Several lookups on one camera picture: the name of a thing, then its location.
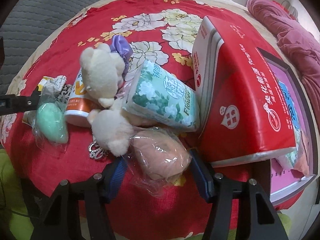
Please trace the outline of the white floral scrunchie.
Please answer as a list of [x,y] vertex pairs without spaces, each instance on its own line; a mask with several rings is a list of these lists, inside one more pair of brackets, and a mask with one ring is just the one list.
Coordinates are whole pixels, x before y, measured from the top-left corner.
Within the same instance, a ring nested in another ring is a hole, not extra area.
[[[64,75],[59,75],[57,77],[54,77],[53,81],[53,90],[49,90],[49,92],[54,94],[59,94],[63,88],[63,86],[66,84],[67,77]],[[22,122],[24,124],[27,124],[31,127],[34,127],[35,125],[35,118],[36,118],[36,110],[33,111],[27,111],[23,114]]]

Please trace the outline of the mint green sponge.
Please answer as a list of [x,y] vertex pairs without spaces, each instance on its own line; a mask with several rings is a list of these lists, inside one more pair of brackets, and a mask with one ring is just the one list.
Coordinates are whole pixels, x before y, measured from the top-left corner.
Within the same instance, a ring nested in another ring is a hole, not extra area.
[[62,154],[68,145],[68,129],[64,113],[55,102],[40,104],[33,129],[37,146],[50,154]]

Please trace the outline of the white yellow packet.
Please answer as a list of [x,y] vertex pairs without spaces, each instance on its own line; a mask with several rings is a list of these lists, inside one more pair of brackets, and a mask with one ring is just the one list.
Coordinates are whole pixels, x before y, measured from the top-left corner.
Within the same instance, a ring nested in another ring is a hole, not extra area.
[[43,87],[47,90],[53,90],[53,77],[44,76],[41,81],[37,85],[37,90],[41,92],[43,90]]

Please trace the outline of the leopard print scrunchie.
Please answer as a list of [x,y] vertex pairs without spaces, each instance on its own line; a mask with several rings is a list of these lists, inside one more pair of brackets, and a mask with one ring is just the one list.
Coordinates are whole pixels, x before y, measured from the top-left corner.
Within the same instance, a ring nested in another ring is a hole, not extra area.
[[61,103],[67,104],[68,99],[70,97],[71,91],[72,91],[72,85],[65,84],[60,92],[60,94],[57,96],[57,100]]

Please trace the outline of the pink cloth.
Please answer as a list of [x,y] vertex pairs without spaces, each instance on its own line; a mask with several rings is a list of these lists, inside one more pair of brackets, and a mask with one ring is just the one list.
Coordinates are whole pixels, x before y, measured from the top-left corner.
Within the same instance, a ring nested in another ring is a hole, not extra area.
[[299,171],[304,176],[309,177],[309,140],[303,130],[300,131],[300,142],[298,144],[298,159],[293,169]]

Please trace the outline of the cream plush bear purple dress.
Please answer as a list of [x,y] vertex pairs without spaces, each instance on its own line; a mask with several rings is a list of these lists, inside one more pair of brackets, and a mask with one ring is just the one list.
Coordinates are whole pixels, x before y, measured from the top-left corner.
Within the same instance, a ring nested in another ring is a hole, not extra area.
[[132,54],[131,46],[121,35],[112,37],[110,45],[101,43],[97,48],[88,47],[82,51],[79,61],[83,83],[89,96],[102,107],[114,104]]

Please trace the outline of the cream plush bear pink dress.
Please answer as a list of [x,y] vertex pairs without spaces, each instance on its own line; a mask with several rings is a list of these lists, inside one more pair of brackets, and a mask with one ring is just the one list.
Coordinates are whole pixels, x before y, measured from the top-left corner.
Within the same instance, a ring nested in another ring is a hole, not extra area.
[[115,157],[127,153],[135,127],[151,127],[157,124],[155,120],[127,112],[123,109],[122,98],[117,98],[108,109],[90,111],[87,120],[98,145]]

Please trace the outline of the peach sponge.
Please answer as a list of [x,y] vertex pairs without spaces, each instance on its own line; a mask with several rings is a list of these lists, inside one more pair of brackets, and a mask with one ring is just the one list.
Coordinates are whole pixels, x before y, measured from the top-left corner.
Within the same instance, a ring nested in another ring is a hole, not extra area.
[[133,183],[157,198],[179,181],[192,161],[178,137],[160,127],[137,129],[123,158]]

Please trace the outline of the green floral tissue pack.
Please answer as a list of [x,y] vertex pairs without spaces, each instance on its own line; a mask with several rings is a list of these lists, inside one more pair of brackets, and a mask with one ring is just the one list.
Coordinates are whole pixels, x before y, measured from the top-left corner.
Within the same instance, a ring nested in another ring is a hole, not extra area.
[[200,127],[194,90],[149,60],[138,68],[126,92],[123,109],[185,132],[195,132]]

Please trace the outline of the grey tray with pink book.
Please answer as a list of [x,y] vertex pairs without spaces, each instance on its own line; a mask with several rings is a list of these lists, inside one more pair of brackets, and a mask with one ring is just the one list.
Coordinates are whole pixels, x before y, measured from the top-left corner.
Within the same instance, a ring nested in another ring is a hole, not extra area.
[[[266,162],[271,175],[267,182],[260,180],[262,187],[270,192],[272,205],[278,206],[303,191],[318,175],[317,124],[312,118],[312,109],[303,86],[291,67],[267,51],[261,48],[259,51],[279,85],[277,93],[281,96],[283,110],[287,113],[285,125],[295,139],[293,146],[288,148],[289,153]],[[309,177],[293,169],[298,159],[301,130],[309,140]]]

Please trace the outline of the white orange supplement bottle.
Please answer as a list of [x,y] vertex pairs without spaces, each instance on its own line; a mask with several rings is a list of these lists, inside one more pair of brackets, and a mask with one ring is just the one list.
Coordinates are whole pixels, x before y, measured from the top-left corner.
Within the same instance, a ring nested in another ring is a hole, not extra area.
[[79,70],[74,81],[69,99],[67,101],[64,117],[67,123],[79,126],[90,127],[87,116],[91,110],[101,109],[97,100],[89,96],[82,80],[82,72]]

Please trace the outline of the red tissue box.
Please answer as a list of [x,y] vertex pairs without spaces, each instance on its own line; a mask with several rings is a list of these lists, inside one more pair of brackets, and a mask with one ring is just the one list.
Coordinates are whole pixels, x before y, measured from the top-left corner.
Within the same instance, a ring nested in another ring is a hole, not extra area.
[[279,85],[248,32],[204,17],[193,45],[199,152],[213,167],[272,159],[295,143]]

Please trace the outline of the grey quilted headboard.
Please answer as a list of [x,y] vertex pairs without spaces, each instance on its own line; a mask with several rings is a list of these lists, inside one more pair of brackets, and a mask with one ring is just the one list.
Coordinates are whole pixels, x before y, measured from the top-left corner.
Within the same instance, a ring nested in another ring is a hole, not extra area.
[[1,26],[1,94],[35,49],[81,9],[99,0],[19,0]]

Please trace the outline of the red floral blanket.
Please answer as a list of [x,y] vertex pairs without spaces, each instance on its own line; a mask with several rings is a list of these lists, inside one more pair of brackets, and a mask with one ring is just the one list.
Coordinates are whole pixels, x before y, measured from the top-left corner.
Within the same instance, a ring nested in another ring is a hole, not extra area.
[[292,93],[263,58],[276,50],[240,14],[193,0],[118,0],[67,23],[11,94],[39,91],[34,122],[2,119],[13,167],[49,197],[58,183],[129,165],[106,206],[128,239],[200,239],[209,206],[195,147],[230,179],[295,149]]

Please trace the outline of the pink quilted comforter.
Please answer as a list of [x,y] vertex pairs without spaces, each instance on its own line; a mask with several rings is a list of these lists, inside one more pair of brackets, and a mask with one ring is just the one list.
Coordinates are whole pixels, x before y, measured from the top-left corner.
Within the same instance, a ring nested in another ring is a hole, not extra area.
[[249,0],[247,9],[277,38],[278,47],[299,71],[319,125],[319,42],[278,3]]

